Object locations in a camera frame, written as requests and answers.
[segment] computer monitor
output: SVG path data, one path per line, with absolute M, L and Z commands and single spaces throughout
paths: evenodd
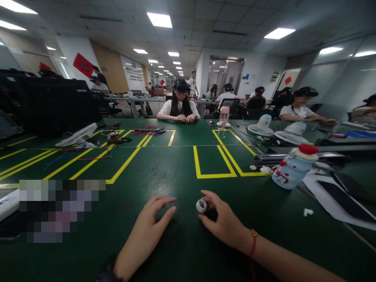
M 102 120 L 85 81 L 0 75 L 0 105 L 26 132 L 61 137 Z

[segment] white paper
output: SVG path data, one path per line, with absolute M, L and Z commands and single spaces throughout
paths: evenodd
M 322 176 L 322 175 L 306 175 L 303 179 L 303 183 L 307 186 L 307 188 L 312 192 L 312 194 L 316 197 L 318 202 L 323 206 L 323 208 L 335 219 L 340 221 L 350 223 L 356 226 L 364 227 L 367 229 L 371 229 L 376 231 L 376 224 L 370 223 L 368 221 L 363 221 L 352 217 L 349 215 L 331 196 L 328 192 L 325 191 L 324 188 L 319 185 L 317 181 L 324 181 L 333 183 L 338 186 L 342 191 L 341 186 L 339 186 L 336 181 L 332 177 Z M 364 209 L 372 218 L 376 220 L 376 217 L 370 213 L 365 207 L 363 207 L 357 200 L 353 197 L 349 196 L 355 203 L 357 203 L 362 209 Z

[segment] green workbench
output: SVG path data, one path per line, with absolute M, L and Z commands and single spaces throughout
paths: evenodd
M 132 142 L 112 148 L 109 154 L 102 148 L 82 150 L 52 164 L 46 172 L 46 165 L 62 154 L 46 150 L 53 149 L 58 139 L 22 136 L 1 144 L 11 146 L 0 150 L 0 184 L 43 178 L 106 179 L 108 183 L 105 191 L 99 191 L 99 200 L 91 203 L 91 211 L 84 213 L 83 221 L 71 223 L 73 231 L 63 235 L 62 243 L 0 242 L 2 281 L 94 281 L 103 261 L 122 248 L 145 202 L 157 194 L 177 197 L 177 211 L 134 281 L 250 281 L 248 259 L 217 240 L 198 219 L 195 204 L 202 189 L 217 193 L 245 226 L 274 243 L 349 281 L 376 281 L 376 233 L 345 225 L 304 190 L 284 190 L 270 176 L 251 171 L 249 165 L 257 151 L 244 143 L 257 139 L 241 133 L 246 132 L 244 126 L 236 128 L 241 132 L 235 128 L 219 132 L 207 120 L 188 125 L 155 119 L 106 119 L 108 123 L 118 121 L 124 130 L 120 135 L 128 133 Z M 236 123 L 254 122 L 231 121 Z M 165 126 L 169 131 L 153 137 L 131 135 L 130 130 L 143 125 Z M 273 121 L 271 128 L 283 130 L 287 125 Z M 325 134 L 308 129 L 303 136 L 314 142 Z M 105 136 L 99 142 L 104 144 Z M 111 158 L 74 161 L 80 154 Z M 373 163 L 374 155 L 357 154 L 342 170 L 373 185 L 376 175 L 368 167 Z M 314 215 L 304 217 L 305 208 L 314 210 Z M 215 213 L 210 211 L 208 216 L 215 217 Z M 261 266 L 255 269 L 258 281 L 273 280 Z

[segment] white fan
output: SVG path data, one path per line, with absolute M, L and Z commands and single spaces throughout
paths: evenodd
M 294 145 L 305 144 L 308 143 L 308 140 L 303 138 L 302 134 L 306 130 L 306 127 L 305 122 L 297 121 L 286 127 L 284 131 L 275 132 L 274 136 Z
M 274 131 L 269 128 L 271 122 L 271 116 L 268 114 L 260 117 L 259 121 L 255 125 L 250 125 L 247 127 L 248 131 L 262 136 L 272 136 Z
M 64 139 L 63 141 L 57 143 L 56 147 L 67 147 L 72 146 L 74 144 L 82 144 L 86 141 L 86 139 L 94 136 L 94 131 L 97 129 L 97 124 L 92 123 L 91 125 L 88 125 L 87 127 L 77 131 L 75 134 L 73 134 L 71 137 Z

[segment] water bottle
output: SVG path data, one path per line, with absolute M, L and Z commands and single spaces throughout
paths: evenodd
M 306 176 L 318 160 L 318 148 L 310 144 L 301 144 L 272 169 L 271 178 L 282 188 L 294 189 Z
M 219 115 L 218 130 L 225 130 L 230 117 L 230 108 L 228 106 L 221 107 L 221 113 Z

